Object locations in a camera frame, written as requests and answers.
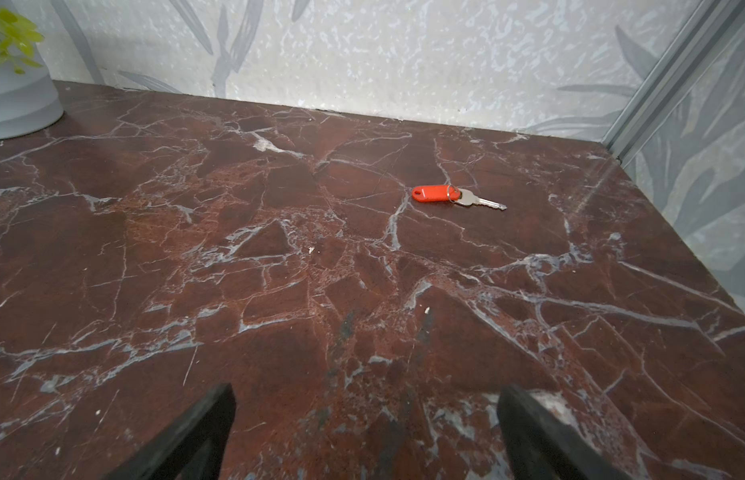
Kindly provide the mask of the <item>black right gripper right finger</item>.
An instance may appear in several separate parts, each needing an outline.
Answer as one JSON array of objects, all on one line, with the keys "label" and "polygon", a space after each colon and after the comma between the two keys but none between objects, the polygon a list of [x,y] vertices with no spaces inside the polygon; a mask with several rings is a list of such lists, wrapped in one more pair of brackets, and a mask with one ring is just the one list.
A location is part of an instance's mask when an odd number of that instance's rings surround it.
[{"label": "black right gripper right finger", "polygon": [[509,465],[516,479],[629,477],[519,386],[504,387],[497,414]]}]

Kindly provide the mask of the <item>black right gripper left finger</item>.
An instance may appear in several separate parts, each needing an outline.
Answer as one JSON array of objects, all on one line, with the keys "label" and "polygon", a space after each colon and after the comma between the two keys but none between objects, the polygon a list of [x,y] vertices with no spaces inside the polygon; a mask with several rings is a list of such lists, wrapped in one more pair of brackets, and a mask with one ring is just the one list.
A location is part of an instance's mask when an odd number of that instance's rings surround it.
[{"label": "black right gripper left finger", "polygon": [[218,479],[235,417],[234,389],[220,384],[106,478]]}]

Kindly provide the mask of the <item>red tag silver key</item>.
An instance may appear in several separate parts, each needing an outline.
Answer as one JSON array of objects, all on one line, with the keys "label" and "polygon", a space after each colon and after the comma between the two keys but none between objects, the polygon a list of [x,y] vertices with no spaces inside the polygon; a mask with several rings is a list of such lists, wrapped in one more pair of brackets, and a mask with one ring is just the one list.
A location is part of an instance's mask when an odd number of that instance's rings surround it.
[{"label": "red tag silver key", "polygon": [[445,202],[464,207],[484,206],[501,211],[507,209],[505,204],[480,198],[466,188],[452,185],[419,186],[413,190],[412,198],[421,203]]}]

